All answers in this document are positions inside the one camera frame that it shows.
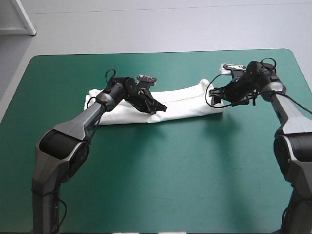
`robotic arm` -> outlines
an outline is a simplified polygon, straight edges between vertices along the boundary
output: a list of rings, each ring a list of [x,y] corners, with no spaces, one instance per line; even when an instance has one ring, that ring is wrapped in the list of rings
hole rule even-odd
[[[285,94],[286,87],[274,65],[252,61],[247,67],[224,64],[223,74],[232,81],[209,92],[212,106],[221,99],[232,106],[249,104],[261,95],[271,102],[281,123],[275,132],[274,153],[281,172],[293,186],[293,193],[277,234],[310,234],[312,230],[312,120],[306,118]]]
[[[130,77],[116,78],[116,71],[112,70],[112,78],[93,105],[72,120],[54,126],[36,145],[32,178],[34,234],[59,231],[59,202],[65,204],[59,198],[60,184],[69,181],[87,159],[91,140],[88,131],[104,112],[113,110],[123,99],[149,114],[167,109],[149,92],[157,81],[155,77],[138,75],[136,83]]]

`floor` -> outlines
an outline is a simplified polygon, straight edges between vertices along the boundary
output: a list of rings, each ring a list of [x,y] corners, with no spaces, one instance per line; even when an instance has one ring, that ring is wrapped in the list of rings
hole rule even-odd
[[[287,48],[312,88],[312,0],[21,1],[38,33],[0,36],[0,120],[36,55]]]

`white towel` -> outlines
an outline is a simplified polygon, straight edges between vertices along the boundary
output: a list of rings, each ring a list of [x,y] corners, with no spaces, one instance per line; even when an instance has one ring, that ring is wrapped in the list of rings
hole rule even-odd
[[[156,123],[172,119],[204,116],[222,112],[223,108],[212,108],[205,101],[205,92],[209,82],[202,79],[199,84],[179,90],[151,92],[154,99],[167,106],[167,111],[157,111],[156,114],[147,114],[138,111],[132,105],[122,100],[112,111],[103,114],[100,125],[124,124],[124,123]],[[84,109],[91,97],[96,97],[102,90],[93,89],[86,95]]]

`green tabletop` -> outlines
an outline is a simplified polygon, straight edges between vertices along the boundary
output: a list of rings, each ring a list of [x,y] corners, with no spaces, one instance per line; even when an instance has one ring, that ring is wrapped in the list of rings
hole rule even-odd
[[[311,92],[291,51],[242,50],[36,56],[0,124],[0,232],[32,229],[35,144],[83,108],[104,74],[148,74],[151,91],[211,80],[221,63],[277,61],[288,94],[311,107]],[[216,87],[230,81],[222,76]],[[62,232],[272,232],[291,187],[273,153],[279,122],[261,98],[254,107],[155,124],[99,127],[88,160],[61,186],[68,205]]]

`folded fabric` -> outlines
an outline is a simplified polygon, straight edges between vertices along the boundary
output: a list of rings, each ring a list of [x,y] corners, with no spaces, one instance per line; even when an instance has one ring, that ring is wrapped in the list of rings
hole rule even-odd
[[[156,123],[172,119],[189,118],[204,116],[213,113],[222,112],[223,108],[213,108],[207,105],[205,101],[205,92],[209,82],[202,79],[198,85],[171,91],[151,92],[154,99],[167,106],[167,111],[157,111],[156,114],[147,114],[139,112],[131,104],[122,100],[112,111],[103,114],[100,125],[124,124],[124,123]],[[93,89],[86,95],[84,109],[87,108],[87,102],[91,97],[96,97],[101,90]]]

